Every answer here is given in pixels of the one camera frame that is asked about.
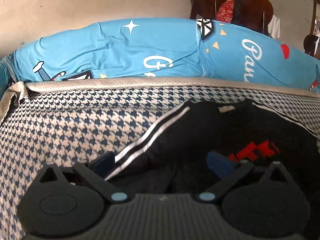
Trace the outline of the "black garment red print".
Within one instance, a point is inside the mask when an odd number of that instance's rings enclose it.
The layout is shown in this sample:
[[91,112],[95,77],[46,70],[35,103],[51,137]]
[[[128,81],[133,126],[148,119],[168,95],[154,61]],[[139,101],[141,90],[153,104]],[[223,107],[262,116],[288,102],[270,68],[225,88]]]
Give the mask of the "black garment red print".
[[310,204],[303,235],[319,237],[317,134],[251,100],[231,105],[186,102],[175,107],[116,155],[107,180],[129,192],[199,193],[219,181],[207,166],[211,151],[260,166],[281,162]]

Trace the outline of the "houndstooth mattress cover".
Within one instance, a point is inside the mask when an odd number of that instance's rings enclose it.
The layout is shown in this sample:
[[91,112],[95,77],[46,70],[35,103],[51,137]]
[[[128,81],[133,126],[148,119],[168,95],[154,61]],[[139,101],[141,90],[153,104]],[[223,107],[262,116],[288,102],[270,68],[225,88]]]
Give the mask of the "houndstooth mattress cover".
[[23,194],[48,162],[118,153],[186,101],[254,100],[319,132],[319,94],[204,77],[128,77],[11,86],[1,100],[1,239],[21,239]]

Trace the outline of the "blue cartoon print bedsheet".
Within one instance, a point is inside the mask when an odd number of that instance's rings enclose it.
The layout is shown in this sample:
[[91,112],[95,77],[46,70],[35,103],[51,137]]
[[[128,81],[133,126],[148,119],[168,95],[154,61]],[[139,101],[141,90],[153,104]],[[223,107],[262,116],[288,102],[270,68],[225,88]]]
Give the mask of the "blue cartoon print bedsheet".
[[204,18],[97,22],[40,38],[1,59],[1,92],[19,81],[131,76],[211,77],[319,92],[316,58]]

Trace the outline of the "white cloth on chair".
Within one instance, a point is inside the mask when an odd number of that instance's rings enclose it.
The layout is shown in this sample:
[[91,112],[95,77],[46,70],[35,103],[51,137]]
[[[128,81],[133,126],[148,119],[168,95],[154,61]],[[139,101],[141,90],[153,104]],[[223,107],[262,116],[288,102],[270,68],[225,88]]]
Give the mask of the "white cloth on chair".
[[280,39],[280,18],[275,15],[268,24],[268,34],[273,39]]

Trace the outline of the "brown wooden chair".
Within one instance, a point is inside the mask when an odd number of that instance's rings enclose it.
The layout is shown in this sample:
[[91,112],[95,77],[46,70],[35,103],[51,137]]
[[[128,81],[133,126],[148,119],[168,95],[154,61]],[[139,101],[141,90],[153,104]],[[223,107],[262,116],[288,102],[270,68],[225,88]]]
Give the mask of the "brown wooden chair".
[[273,16],[269,0],[235,0],[231,24],[268,35],[268,24]]

